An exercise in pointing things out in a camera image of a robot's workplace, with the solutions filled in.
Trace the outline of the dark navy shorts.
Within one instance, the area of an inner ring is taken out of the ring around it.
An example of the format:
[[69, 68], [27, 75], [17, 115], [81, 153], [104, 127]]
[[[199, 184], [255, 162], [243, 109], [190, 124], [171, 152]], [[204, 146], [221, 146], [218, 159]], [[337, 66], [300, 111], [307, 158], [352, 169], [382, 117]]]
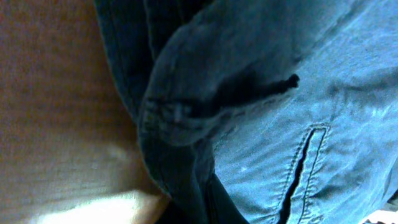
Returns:
[[96, 1], [156, 223], [397, 211], [396, 1]]

